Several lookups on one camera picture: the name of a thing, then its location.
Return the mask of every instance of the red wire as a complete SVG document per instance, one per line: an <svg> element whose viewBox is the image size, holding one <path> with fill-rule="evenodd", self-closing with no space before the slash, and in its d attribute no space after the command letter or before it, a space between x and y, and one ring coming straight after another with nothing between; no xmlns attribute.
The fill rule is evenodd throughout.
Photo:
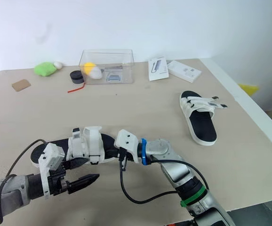
<svg viewBox="0 0 272 226"><path fill-rule="evenodd" d="M82 89L82 88L85 87L85 84L86 84L86 83L84 82L84 85L83 85L82 87L77 88L77 89L73 89L73 90L69 90L69 91L67 91L67 93L71 93L71 92L77 91L77 90L79 90L79 89Z"/></svg>

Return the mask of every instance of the blue ring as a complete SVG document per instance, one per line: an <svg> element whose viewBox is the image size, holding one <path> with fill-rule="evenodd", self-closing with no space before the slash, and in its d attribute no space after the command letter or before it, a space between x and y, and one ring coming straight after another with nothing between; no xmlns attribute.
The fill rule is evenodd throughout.
<svg viewBox="0 0 272 226"><path fill-rule="evenodd" d="M141 138L141 140L142 140L142 151L141 151L141 153L142 153L142 164L146 166L147 165L146 164L146 154L145 154L146 139Z"/></svg>

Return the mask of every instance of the sandal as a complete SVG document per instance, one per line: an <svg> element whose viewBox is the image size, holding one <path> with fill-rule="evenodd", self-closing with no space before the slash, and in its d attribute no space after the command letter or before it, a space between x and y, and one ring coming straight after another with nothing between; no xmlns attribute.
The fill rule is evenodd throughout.
<svg viewBox="0 0 272 226"><path fill-rule="evenodd" d="M212 103L218 97L202 98L192 91L184 91L180 96L180 107L186 118L192 138L199 145L211 146L216 142L216 130L212 123L215 108L226 105Z"/></svg>

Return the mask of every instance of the white sandal strap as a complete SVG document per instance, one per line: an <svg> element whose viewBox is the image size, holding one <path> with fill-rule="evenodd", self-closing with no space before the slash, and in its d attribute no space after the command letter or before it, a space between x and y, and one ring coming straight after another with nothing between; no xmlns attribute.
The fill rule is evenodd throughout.
<svg viewBox="0 0 272 226"><path fill-rule="evenodd" d="M188 100L203 100L203 101L215 101L219 97L203 98L203 97L187 97Z"/></svg>
<svg viewBox="0 0 272 226"><path fill-rule="evenodd" d="M226 105L219 105L210 102L216 99L218 99L218 97L213 98L184 97L180 100L180 105L183 109L184 114L187 117L190 117L193 111L198 111L209 112L210 117L213 118L215 108L227 108Z"/></svg>

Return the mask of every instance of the green ring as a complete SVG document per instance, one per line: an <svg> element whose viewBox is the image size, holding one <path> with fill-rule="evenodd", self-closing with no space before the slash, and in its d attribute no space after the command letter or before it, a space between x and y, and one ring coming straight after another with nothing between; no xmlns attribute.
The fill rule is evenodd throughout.
<svg viewBox="0 0 272 226"><path fill-rule="evenodd" d="M196 194L194 194L193 196L189 197L188 199L182 200L180 202L182 207L186 207L189 203L191 203L192 201L196 200L197 198L199 198L204 192L205 192L205 187L202 186L200 188L200 190L197 191Z"/></svg>

